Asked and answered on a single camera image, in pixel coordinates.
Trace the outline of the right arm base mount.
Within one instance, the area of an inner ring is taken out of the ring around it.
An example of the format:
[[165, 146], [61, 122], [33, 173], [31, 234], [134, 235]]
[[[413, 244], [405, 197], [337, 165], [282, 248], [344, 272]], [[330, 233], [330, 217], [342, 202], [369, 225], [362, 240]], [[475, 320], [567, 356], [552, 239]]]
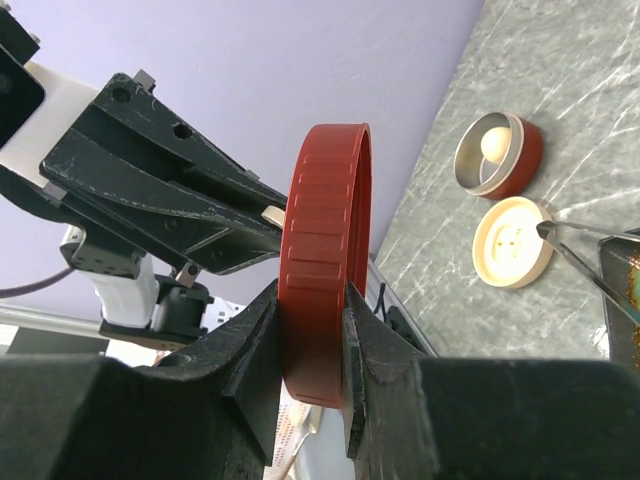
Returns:
[[386, 284], [381, 283], [379, 288], [378, 299], [376, 305], [374, 307], [373, 313], [382, 314], [383, 322], [390, 327], [396, 334], [401, 336], [405, 341], [411, 344], [414, 347], [417, 347], [417, 344], [414, 342], [412, 333], [406, 323], [406, 320], [403, 314], [400, 312], [400, 309], [394, 305], [387, 308], [385, 306], [385, 292], [386, 292]]

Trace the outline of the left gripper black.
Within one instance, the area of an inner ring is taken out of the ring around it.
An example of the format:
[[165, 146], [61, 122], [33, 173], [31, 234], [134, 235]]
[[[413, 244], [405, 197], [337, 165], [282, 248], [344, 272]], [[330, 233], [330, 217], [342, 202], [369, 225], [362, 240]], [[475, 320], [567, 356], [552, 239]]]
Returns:
[[115, 75], [70, 120], [48, 113], [38, 46], [1, 12], [1, 151], [61, 188], [55, 205], [35, 181], [1, 166], [1, 195], [42, 219], [70, 223], [82, 244], [127, 259], [154, 256], [179, 271], [228, 275], [273, 258], [280, 229], [262, 217], [280, 193], [253, 177], [132, 78]]

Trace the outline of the red round lid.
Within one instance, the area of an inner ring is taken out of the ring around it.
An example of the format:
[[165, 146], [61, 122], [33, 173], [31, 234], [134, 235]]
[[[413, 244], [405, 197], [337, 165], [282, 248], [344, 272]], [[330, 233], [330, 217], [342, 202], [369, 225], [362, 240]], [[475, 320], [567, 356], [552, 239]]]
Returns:
[[319, 124], [296, 162], [278, 280], [280, 352], [289, 394], [339, 409], [346, 287], [364, 292], [372, 208], [368, 124]]

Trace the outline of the white egg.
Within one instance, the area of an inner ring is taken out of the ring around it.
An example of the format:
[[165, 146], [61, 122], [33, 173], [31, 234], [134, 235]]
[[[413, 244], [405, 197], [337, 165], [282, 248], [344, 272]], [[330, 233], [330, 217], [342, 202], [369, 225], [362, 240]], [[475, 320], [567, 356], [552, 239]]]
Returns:
[[481, 138], [481, 153], [487, 161], [500, 164], [508, 152], [510, 143], [511, 129], [509, 127], [493, 127], [487, 130]]

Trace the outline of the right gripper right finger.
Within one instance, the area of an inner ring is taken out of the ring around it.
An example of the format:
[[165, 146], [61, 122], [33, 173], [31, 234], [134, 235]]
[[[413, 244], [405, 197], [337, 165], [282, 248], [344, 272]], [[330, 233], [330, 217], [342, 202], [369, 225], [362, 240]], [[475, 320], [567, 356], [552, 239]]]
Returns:
[[635, 479], [639, 381], [607, 361], [433, 358], [345, 294], [346, 449], [359, 479]]

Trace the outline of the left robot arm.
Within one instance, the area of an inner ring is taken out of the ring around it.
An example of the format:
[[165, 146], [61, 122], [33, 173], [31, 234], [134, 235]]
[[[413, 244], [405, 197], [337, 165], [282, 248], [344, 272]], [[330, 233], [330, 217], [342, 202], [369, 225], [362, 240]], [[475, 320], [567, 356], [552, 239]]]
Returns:
[[94, 285], [102, 335], [174, 350], [205, 333], [197, 282], [275, 257], [285, 197], [164, 105], [145, 72], [101, 89], [34, 61], [1, 8], [1, 194], [68, 229], [69, 272]]

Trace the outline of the cream round lid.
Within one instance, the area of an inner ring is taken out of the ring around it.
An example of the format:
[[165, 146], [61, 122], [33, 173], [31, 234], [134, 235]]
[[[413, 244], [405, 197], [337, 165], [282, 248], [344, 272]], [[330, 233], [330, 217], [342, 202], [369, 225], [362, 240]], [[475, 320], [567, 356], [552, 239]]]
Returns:
[[496, 203], [474, 234], [472, 261], [480, 279], [497, 288], [518, 289], [534, 282], [548, 266], [552, 247], [537, 225], [551, 215], [537, 203], [513, 196]]

